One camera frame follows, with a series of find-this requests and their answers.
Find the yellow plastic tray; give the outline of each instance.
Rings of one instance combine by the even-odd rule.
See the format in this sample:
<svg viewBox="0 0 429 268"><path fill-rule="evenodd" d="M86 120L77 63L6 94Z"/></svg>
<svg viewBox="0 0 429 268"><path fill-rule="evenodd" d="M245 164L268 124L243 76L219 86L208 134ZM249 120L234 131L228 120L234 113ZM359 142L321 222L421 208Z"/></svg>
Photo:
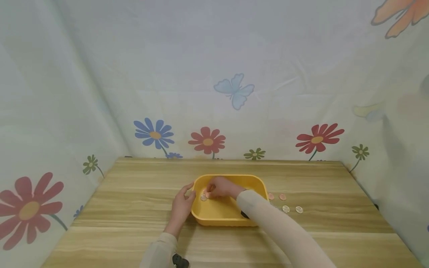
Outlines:
<svg viewBox="0 0 429 268"><path fill-rule="evenodd" d="M241 215L236 201L231 197L218 197L215 199L200 199L208 182L216 177L224 176L235 184L241 185L248 190L254 190L263 198L268 200L265 184L253 175L203 175L195 180L192 190L196 191L196 198L192 205L191 213L196 221L204 226L257 226L251 220Z"/></svg>

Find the blue flower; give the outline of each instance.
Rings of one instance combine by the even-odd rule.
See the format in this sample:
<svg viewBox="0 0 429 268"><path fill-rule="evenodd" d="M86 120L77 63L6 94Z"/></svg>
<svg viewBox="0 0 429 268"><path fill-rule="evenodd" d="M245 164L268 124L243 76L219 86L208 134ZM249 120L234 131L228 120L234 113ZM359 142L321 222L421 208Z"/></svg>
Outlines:
<svg viewBox="0 0 429 268"><path fill-rule="evenodd" d="M134 121L134 125L139 129L136 129L135 136L138 139L146 139L143 141L144 146L152 145L155 142L155 147L157 149L162 149L164 146L168 148L168 143L173 144L174 141L171 139L166 139L167 137L173 136L173 132L167 132L171 130L171 126L165 125L163 120L158 120L154 129L152 121L149 118L145 118L145 124L140 121Z"/></svg>
<svg viewBox="0 0 429 268"><path fill-rule="evenodd" d="M169 153L165 155L167 158L183 158L180 154L177 153Z"/></svg>
<svg viewBox="0 0 429 268"><path fill-rule="evenodd" d="M82 210L83 210L83 206L81 206L80 209L76 210L76 213L73 215L73 217L76 218L77 216L79 216L79 214L82 212Z"/></svg>

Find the copper coin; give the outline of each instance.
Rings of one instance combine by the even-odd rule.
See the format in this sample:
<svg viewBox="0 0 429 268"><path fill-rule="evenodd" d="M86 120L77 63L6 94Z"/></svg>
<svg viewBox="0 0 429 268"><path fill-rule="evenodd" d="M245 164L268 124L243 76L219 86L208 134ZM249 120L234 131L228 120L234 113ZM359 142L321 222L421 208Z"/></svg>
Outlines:
<svg viewBox="0 0 429 268"><path fill-rule="evenodd" d="M300 206L297 206L297 207L295 208L295 210L296 210L299 214L302 214L302 213L304 212L304 209L303 209L302 207L300 207Z"/></svg>
<svg viewBox="0 0 429 268"><path fill-rule="evenodd" d="M290 208L288 206L283 206L281 209L283 210L284 213L290 212Z"/></svg>

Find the beige sleeve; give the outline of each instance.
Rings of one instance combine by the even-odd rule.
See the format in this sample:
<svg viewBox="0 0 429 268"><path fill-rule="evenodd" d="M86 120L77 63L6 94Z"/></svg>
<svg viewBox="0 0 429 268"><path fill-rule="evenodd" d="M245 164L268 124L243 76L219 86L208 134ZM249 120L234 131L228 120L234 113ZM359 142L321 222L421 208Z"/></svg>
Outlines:
<svg viewBox="0 0 429 268"><path fill-rule="evenodd" d="M140 268L174 268L176 246L177 239L173 235L162 233L146 250Z"/></svg>
<svg viewBox="0 0 429 268"><path fill-rule="evenodd" d="M281 248L294 268L335 267L309 233L256 192L241 192L237 204Z"/></svg>

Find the left hand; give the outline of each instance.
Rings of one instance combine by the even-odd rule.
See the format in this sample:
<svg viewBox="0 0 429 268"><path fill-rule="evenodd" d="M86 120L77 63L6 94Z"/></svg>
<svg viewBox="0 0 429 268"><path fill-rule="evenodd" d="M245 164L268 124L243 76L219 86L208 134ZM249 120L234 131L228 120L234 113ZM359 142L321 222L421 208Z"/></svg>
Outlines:
<svg viewBox="0 0 429 268"><path fill-rule="evenodd" d="M186 221L196 196L195 191L192 191L189 196L186 196L186 192L191 189L192 186L193 182L183 186L183 188L177 193L173 200L170 221L174 221L179 224Z"/></svg>

